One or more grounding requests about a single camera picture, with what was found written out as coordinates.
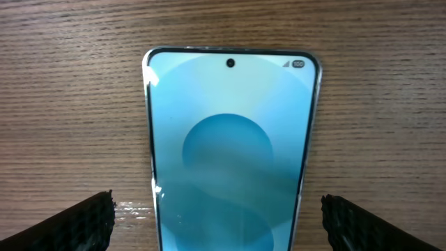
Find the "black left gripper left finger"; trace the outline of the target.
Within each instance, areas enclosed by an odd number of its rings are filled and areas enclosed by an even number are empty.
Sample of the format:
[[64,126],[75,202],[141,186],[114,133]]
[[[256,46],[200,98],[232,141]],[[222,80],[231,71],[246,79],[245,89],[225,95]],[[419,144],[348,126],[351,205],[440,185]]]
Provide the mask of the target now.
[[115,224],[112,191],[99,192],[1,241],[1,251],[105,251]]

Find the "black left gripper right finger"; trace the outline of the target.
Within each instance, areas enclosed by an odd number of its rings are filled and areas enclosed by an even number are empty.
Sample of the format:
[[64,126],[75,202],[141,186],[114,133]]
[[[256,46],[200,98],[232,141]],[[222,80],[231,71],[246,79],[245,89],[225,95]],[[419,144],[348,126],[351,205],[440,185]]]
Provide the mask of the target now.
[[333,251],[440,251],[340,196],[321,197]]

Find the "blue screen smartphone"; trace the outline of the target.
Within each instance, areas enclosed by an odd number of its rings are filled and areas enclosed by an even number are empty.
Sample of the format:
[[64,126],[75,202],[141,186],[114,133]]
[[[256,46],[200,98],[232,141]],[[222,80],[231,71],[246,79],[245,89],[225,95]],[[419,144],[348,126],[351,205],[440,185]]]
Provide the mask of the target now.
[[160,250],[291,250],[322,79],[299,50],[162,46],[141,68]]

